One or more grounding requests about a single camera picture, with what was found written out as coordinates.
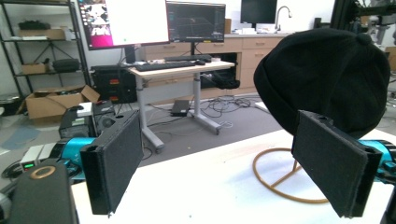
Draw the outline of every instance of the black beanie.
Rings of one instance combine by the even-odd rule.
[[[289,133],[305,110],[360,138],[385,112],[389,77],[388,59],[370,36],[321,28],[283,38],[259,63],[254,84]]]

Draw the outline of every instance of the monitor screen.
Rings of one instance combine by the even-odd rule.
[[[275,23],[277,0],[242,0],[241,23]]]
[[[225,5],[167,2],[172,42],[224,42]]]
[[[169,43],[165,0],[78,0],[89,50]]]

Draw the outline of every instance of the white table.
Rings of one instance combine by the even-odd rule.
[[[376,130],[365,138],[396,145],[395,136]],[[278,131],[138,168],[111,218],[92,215],[86,185],[74,185],[80,223],[379,223],[391,185],[374,182],[363,217],[352,219],[338,217],[329,203],[297,203],[265,188],[253,174],[253,159],[267,148],[291,147],[291,141]],[[274,153],[258,169],[276,179],[292,162],[291,154]],[[322,196],[303,170],[280,187],[296,196]]]
[[[175,99],[181,96],[194,95],[194,110],[190,111],[192,115],[203,124],[208,125],[213,131],[218,134],[221,126],[216,122],[203,116],[200,111],[200,99],[201,99],[201,79],[200,73],[207,71],[215,71],[220,69],[228,69],[234,66],[233,63],[227,62],[213,62],[207,63],[206,65],[196,65],[192,67],[172,68],[155,70],[148,72],[139,72],[135,68],[129,69],[129,71],[135,75],[136,78],[136,94],[137,102],[141,110],[140,122],[142,133],[147,139],[156,147],[157,151],[164,147],[163,142],[148,128],[145,105],[155,102],[160,102],[167,99]],[[174,77],[193,74],[193,80],[191,82],[178,82],[173,84],[167,84],[162,86],[155,86],[145,88],[143,85],[144,79],[159,78],[159,77]]]

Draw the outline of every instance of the faucet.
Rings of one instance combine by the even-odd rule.
[[[279,12],[280,12],[280,10],[281,10],[282,8],[287,8],[287,9],[288,9],[289,18],[291,18],[290,9],[289,9],[288,7],[285,7],[285,6],[280,7],[280,8],[277,10],[277,13],[276,13],[275,34],[276,34],[278,31],[280,31],[280,25],[278,24],[278,22],[279,22]]]

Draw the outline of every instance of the desk leg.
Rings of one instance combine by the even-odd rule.
[[[193,83],[193,88],[194,88],[194,111],[190,111],[190,113],[201,123],[204,125],[208,125],[212,130],[216,133],[219,134],[219,131],[221,129],[221,125],[217,124],[215,121],[205,117],[204,115],[201,114],[201,108],[200,108],[200,103],[201,103],[201,77],[199,73],[194,74],[194,83]]]
[[[146,103],[143,94],[143,78],[136,76],[136,94],[137,103],[140,108],[140,126],[142,128],[142,133],[147,137],[152,145],[155,146],[156,152],[159,153],[160,149],[164,147],[163,141],[161,141],[147,126],[146,120]]]

